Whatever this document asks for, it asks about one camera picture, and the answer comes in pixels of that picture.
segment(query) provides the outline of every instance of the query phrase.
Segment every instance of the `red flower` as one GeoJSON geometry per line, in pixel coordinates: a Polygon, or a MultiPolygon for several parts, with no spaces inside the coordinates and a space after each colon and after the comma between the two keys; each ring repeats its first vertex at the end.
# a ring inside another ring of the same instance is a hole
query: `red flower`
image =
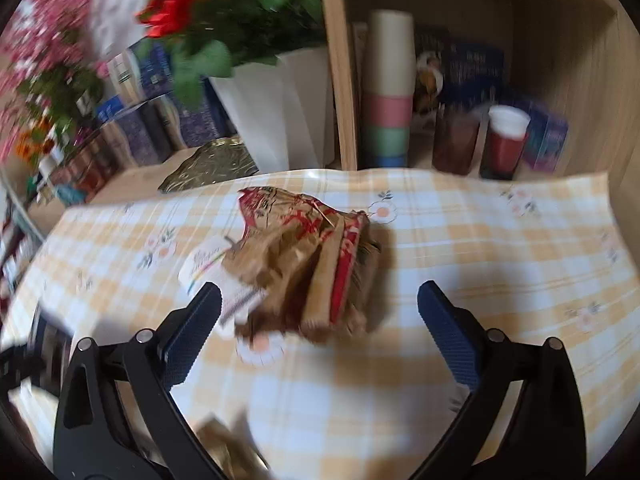
{"type": "Polygon", "coordinates": [[[191,5],[194,0],[151,0],[138,19],[151,25],[147,35],[161,38],[180,32],[191,21],[191,5]]]}

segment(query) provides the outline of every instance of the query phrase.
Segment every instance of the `stack of paper cups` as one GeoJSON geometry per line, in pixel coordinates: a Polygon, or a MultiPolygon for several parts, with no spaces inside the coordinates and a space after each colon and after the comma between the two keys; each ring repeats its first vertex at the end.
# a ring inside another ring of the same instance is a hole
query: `stack of paper cups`
{"type": "Polygon", "coordinates": [[[370,14],[362,87],[366,164],[374,168],[406,166],[415,89],[411,14],[397,10],[370,14]]]}

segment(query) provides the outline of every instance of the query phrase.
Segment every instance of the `cookie picture on package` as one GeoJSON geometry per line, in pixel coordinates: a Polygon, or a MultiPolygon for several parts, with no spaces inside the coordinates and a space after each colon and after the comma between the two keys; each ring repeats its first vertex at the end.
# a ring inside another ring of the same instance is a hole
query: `cookie picture on package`
{"type": "Polygon", "coordinates": [[[449,51],[445,28],[418,26],[415,31],[416,77],[412,132],[433,127],[444,88],[449,51]]]}
{"type": "Polygon", "coordinates": [[[39,375],[31,378],[33,386],[55,397],[60,396],[71,356],[71,341],[72,336],[63,328],[62,323],[51,314],[44,312],[41,304],[38,304],[33,316],[27,348],[42,358],[44,368],[39,375]]]}

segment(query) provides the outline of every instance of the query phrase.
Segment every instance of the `black object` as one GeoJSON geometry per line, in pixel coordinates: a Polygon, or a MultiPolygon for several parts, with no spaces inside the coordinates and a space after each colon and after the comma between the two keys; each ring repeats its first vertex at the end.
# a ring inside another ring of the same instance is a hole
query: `black object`
{"type": "MultiPolygon", "coordinates": [[[[140,330],[118,345],[79,341],[56,418],[53,455],[59,480],[226,479],[170,395],[171,387],[187,377],[221,306],[220,290],[207,283],[157,331],[140,330]],[[148,460],[136,445],[115,381],[131,384],[167,467],[148,460]]],[[[584,478],[582,408],[560,340],[532,346],[512,343],[497,329],[485,332],[469,311],[453,307],[434,282],[420,288],[418,310],[454,376],[472,394],[410,480],[584,478]],[[517,380],[524,382],[520,399],[498,453],[473,465],[507,387],[517,380]]],[[[23,368],[19,377],[39,371],[39,362],[25,356],[24,349],[14,352],[18,358],[6,354],[7,362],[12,371],[23,368]]],[[[13,388],[19,380],[3,384],[13,388]]]]}

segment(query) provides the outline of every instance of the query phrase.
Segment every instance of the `white cup lid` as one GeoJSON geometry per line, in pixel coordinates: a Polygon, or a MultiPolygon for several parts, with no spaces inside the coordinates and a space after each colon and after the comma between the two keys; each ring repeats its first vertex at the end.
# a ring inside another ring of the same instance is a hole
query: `white cup lid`
{"type": "Polygon", "coordinates": [[[519,108],[497,105],[489,108],[491,129],[501,137],[522,140],[527,135],[531,117],[519,108]]]}

